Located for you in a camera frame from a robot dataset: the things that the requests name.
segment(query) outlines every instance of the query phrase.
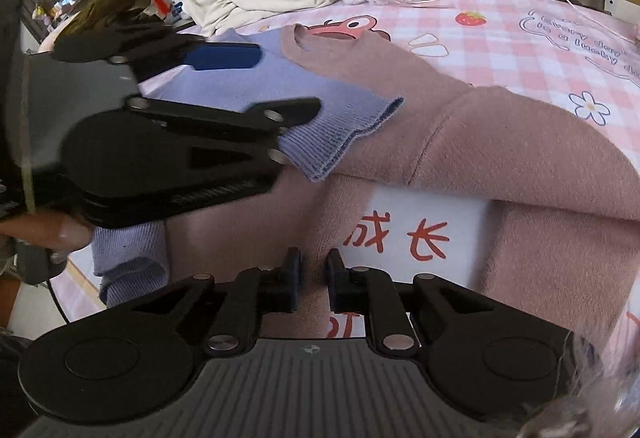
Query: fingernail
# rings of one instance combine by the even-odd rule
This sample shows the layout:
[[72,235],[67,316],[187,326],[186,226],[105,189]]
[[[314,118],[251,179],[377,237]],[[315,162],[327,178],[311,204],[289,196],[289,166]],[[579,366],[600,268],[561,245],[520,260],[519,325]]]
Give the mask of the fingernail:
[[58,238],[60,239],[60,250],[76,251],[84,249],[91,243],[93,234],[87,227],[69,218],[65,219],[60,227]]

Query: white cable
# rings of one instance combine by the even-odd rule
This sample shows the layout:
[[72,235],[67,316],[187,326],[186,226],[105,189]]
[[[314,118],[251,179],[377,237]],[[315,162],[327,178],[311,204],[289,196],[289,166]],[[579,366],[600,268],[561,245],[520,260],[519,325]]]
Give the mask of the white cable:
[[625,36],[622,36],[621,34],[611,30],[609,27],[607,27],[607,25],[603,25],[601,24],[599,21],[594,20],[593,18],[591,18],[590,16],[588,16],[587,14],[585,14],[584,12],[582,12],[578,7],[576,7],[574,4],[572,4],[569,0],[565,0],[569,5],[571,5],[575,11],[580,14],[581,16],[587,18],[589,21],[592,21],[593,23],[595,23],[596,25],[598,25],[599,27],[602,27],[604,29],[606,29],[607,31],[609,31],[611,34],[613,34],[614,36],[616,36],[617,38],[620,38],[620,40],[626,41],[627,43],[631,43],[631,44],[636,44],[635,40],[630,40],[629,38],[626,38]]

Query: red chinese character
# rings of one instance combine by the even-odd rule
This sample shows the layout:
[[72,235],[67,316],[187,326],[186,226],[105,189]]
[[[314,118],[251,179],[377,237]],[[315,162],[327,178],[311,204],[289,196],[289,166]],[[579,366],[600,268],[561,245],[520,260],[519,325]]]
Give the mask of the red chinese character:
[[414,233],[407,233],[407,236],[412,237],[410,250],[411,255],[414,256],[414,258],[418,261],[429,261],[430,259],[433,259],[433,255],[423,256],[418,254],[418,243],[420,243],[420,240],[424,240],[433,254],[435,254],[439,258],[447,259],[447,256],[445,256],[445,254],[436,246],[435,243],[433,243],[432,240],[449,241],[449,238],[447,238],[446,236],[440,236],[438,234],[431,234],[433,231],[437,231],[438,229],[446,227],[447,222],[435,224],[431,227],[424,227],[426,222],[426,218],[423,218]]
[[356,225],[356,228],[353,230],[351,235],[345,240],[344,244],[348,245],[351,241],[351,237],[355,234],[356,230],[360,229],[360,235],[356,240],[353,240],[353,246],[361,247],[364,243],[365,247],[370,247],[375,243],[376,250],[379,254],[382,254],[385,251],[382,240],[386,235],[389,234],[389,231],[383,231],[381,223],[389,223],[391,221],[391,215],[389,213],[385,213],[384,217],[382,217],[378,214],[378,211],[373,211],[373,216],[363,216],[361,221],[373,222],[373,230],[375,232],[375,235],[365,243],[364,240],[367,239],[367,226],[363,223],[359,223],[358,225]]

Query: cartoon eye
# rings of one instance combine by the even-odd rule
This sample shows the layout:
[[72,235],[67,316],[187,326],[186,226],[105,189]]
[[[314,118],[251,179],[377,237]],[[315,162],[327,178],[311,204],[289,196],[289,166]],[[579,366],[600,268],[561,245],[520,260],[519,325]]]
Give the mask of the cartoon eye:
[[349,23],[347,23],[347,28],[363,28],[369,26],[371,23],[370,18],[363,16],[362,18],[352,18]]

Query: pink checkered tablecloth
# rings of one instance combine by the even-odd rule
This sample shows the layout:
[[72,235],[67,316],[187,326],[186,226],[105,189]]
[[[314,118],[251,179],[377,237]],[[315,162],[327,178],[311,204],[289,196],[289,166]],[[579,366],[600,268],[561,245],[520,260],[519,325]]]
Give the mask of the pink checkered tablecloth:
[[[551,0],[443,0],[437,5],[447,8],[338,3],[280,14],[239,31],[251,34],[294,23],[354,37],[363,30],[379,31],[444,73],[475,86],[504,86],[574,113],[608,137],[640,170],[640,52],[633,44],[592,24],[569,5]],[[581,11],[626,38],[634,37],[632,25],[599,12]],[[148,91],[172,75],[175,71],[142,88]],[[488,204],[478,199],[461,203],[459,198],[381,186],[363,214],[362,233],[354,231],[341,252],[348,265],[384,268],[398,281],[410,281],[414,272],[433,271],[468,286],[479,266],[477,248],[482,242],[478,234],[487,209]],[[389,214],[389,225],[384,228],[391,231],[384,241],[384,254],[380,253],[382,246],[376,250],[376,245],[357,245],[365,240],[367,227],[372,230],[368,220],[373,213],[385,219]],[[411,249],[407,240],[422,219],[428,219],[428,224],[446,237],[439,240],[439,253],[430,261],[424,259],[429,252],[425,242]],[[414,263],[411,255],[414,261],[416,256],[423,261]],[[403,259],[404,268],[385,264]],[[635,346],[639,325],[637,281],[611,338],[612,354]],[[362,318],[336,315],[328,332],[331,336],[356,336],[362,332]]]

